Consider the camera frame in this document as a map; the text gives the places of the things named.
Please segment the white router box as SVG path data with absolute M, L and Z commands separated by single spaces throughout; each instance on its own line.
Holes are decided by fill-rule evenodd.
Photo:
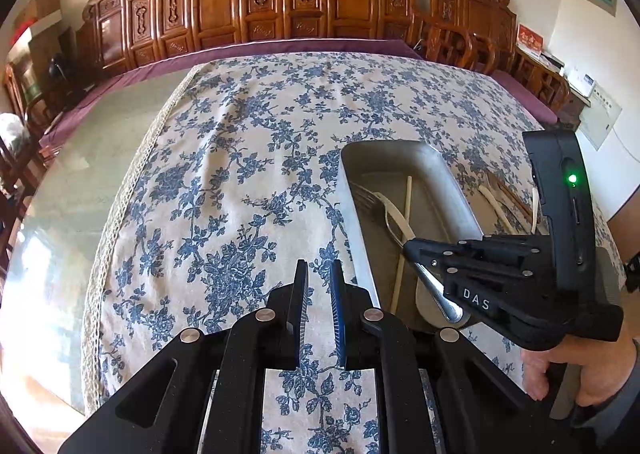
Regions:
M 567 72 L 566 79 L 570 84 L 570 88 L 585 98 L 591 96 L 593 88 L 596 86 L 596 81 L 590 75 L 576 68 Z

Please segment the stacked cardboard boxes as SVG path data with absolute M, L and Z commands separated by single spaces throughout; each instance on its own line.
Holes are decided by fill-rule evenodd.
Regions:
M 52 84 L 50 61 L 62 52 L 60 0 L 30 0 L 13 23 L 12 46 L 6 62 L 30 101 Z

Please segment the red greeting card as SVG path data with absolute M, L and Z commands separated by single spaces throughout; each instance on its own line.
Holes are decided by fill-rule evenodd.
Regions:
M 540 55 L 544 49 L 544 38 L 537 32 L 529 29 L 525 24 L 518 25 L 518 35 L 516 36 L 518 47 L 533 55 Z

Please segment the long carved wooden sofa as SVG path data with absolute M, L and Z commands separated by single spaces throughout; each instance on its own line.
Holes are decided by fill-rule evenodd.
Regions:
M 416 0 L 88 0 L 81 78 L 99 83 L 199 50 L 271 40 L 399 40 L 427 61 L 472 68 L 474 36 Z

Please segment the wall electrical panel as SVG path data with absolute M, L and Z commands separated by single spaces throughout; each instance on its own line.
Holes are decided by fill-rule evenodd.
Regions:
M 588 106 L 579 116 L 579 129 L 593 148 L 599 150 L 622 113 L 622 107 L 599 84 L 594 85 L 588 100 Z

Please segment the metal fork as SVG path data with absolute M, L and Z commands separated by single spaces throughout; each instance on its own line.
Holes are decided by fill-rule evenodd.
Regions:
M 446 321 L 445 325 L 454 327 L 468 321 L 464 310 L 449 300 L 444 294 L 444 284 L 435 277 L 434 273 L 421 265 L 407 261 L 404 245 L 416 237 L 409 220 L 397 206 L 381 192 L 373 192 L 356 182 L 349 182 L 352 198 L 358 207 L 365 209 L 386 230 L 390 239 L 399 247 L 399 258 L 396 267 L 395 281 L 390 302 L 390 312 L 396 313 L 401 293 L 406 263 L 409 263 L 418 274 L 419 283 L 431 296 L 438 311 Z

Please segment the blue floral tablecloth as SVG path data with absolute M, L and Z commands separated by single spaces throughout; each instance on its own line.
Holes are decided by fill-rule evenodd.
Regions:
M 374 379 L 334 356 L 329 272 L 352 262 L 337 193 L 361 140 L 436 149 L 467 195 L 491 171 L 520 196 L 538 123 L 492 78 L 405 57 L 293 52 L 197 66 L 134 155 L 89 281 L 82 392 L 96 411 L 189 326 L 216 333 L 309 266 L 302 362 L 266 380 L 265 453 L 374 453 Z

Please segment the large white rice spoon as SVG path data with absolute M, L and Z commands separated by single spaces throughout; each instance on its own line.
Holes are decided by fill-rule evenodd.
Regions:
M 413 240 L 416 233 L 410 227 L 405 216 L 385 195 L 376 193 L 375 196 L 383 203 L 385 213 L 384 222 L 392 240 L 402 247 Z M 469 322 L 470 315 L 444 295 L 444 285 L 435 275 L 420 263 L 410 260 L 410 265 L 416 270 L 416 307 L 422 318 L 431 326 L 442 329 L 453 327 L 460 329 Z

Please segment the grey metal tray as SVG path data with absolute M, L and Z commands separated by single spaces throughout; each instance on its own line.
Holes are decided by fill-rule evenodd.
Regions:
M 337 192 L 356 281 L 375 306 L 419 331 L 475 324 L 444 297 L 435 267 L 402 255 L 415 237 L 454 246 L 483 236 L 442 155 L 419 141 L 371 140 L 347 144 L 340 159 Z

